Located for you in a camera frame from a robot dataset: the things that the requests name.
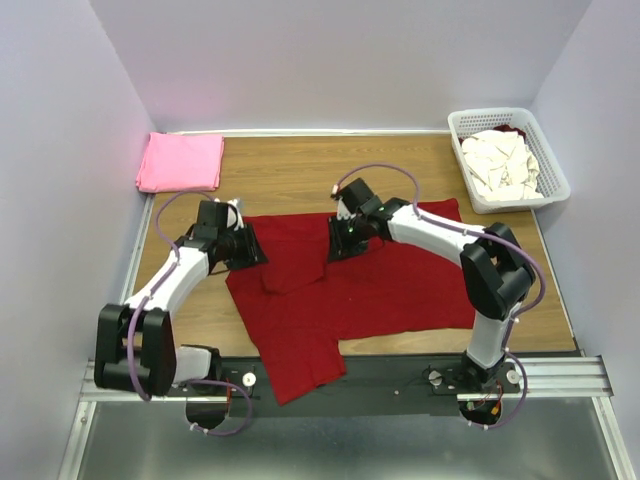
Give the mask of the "red t shirt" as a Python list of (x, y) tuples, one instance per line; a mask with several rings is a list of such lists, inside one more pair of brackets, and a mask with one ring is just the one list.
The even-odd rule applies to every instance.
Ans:
[(328, 219), (250, 218), (267, 261), (226, 279), (281, 405), (346, 374), (342, 340), (473, 325), (458, 266), (380, 239), (331, 262)]

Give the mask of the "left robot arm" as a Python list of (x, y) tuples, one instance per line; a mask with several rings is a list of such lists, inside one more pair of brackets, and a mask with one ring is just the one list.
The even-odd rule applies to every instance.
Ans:
[(169, 245), (164, 264), (136, 294), (99, 313), (94, 382), (144, 400), (187, 382), (209, 395), (221, 385), (219, 354), (211, 347), (176, 347), (172, 317), (217, 265), (239, 270), (267, 257), (253, 226), (242, 218), (238, 199), (201, 201), (196, 221), (176, 240), (157, 234)]

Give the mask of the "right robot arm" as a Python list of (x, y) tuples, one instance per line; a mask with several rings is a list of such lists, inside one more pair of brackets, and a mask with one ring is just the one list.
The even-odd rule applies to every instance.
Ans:
[(507, 334), (536, 278), (512, 231), (504, 224), (472, 226), (431, 214), (399, 198), (386, 202), (358, 178), (335, 185), (336, 214), (328, 220), (328, 260), (364, 253), (372, 238), (411, 245), (460, 267), (475, 310), (471, 342), (453, 372), (440, 374), (451, 389), (480, 392), (497, 381)]

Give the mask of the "folded pink t shirt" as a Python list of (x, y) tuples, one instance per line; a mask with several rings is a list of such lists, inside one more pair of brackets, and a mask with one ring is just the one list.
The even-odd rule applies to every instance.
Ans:
[(143, 193), (214, 191), (219, 187), (225, 139), (222, 135), (149, 136), (136, 187)]

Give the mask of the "cream white t shirt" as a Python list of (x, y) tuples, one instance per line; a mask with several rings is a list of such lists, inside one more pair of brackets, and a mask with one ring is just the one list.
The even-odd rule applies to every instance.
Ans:
[(543, 197), (538, 191), (539, 162), (516, 133), (484, 130), (463, 139), (461, 149), (473, 184), (485, 201)]

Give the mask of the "dark red shirt in basket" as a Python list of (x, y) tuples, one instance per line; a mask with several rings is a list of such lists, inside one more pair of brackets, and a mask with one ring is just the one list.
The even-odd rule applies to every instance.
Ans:
[(523, 140), (526, 140), (526, 133), (516, 127), (512, 127), (508, 124), (502, 124), (494, 127), (495, 131), (503, 132), (503, 133), (516, 133), (518, 136), (522, 137)]

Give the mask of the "white plastic basket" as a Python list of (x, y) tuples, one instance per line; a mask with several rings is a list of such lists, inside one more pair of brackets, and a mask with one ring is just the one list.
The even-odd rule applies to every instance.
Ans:
[[(519, 128), (526, 133), (526, 145), (536, 156), (540, 166), (538, 191), (543, 194), (541, 199), (488, 202), (481, 198), (476, 190), (471, 173), (463, 159), (461, 141), (473, 134), (493, 129), (502, 124)], [(453, 151), (461, 169), (472, 208), (476, 213), (489, 214), (536, 210), (569, 198), (569, 184), (544, 133), (530, 111), (516, 107), (455, 111), (448, 116), (448, 126), (451, 133)]]

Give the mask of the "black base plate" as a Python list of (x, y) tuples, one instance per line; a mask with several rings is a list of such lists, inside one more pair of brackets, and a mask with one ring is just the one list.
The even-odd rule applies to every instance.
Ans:
[(521, 393), (521, 375), (511, 360), (487, 374), (460, 354), (364, 355), (345, 359), (346, 374), (300, 398), (279, 405), (263, 363), (257, 357), (227, 357), (217, 365), (224, 382), (241, 386), (178, 384), (170, 399), (187, 403), (187, 416), (201, 424), (224, 416), (255, 418), (356, 417), (427, 414), (470, 416), (493, 425), (501, 403)]

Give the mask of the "aluminium frame rail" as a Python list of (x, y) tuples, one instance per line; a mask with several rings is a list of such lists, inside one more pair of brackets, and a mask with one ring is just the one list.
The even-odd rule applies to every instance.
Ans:
[(83, 451), (72, 478), (629, 479), (602, 359), (511, 352), (487, 373), (461, 353), (353, 355), (346, 374), (280, 405), (264, 361), (173, 344), (176, 308), (127, 296), (100, 314), (84, 402), (172, 403), (113, 448)]

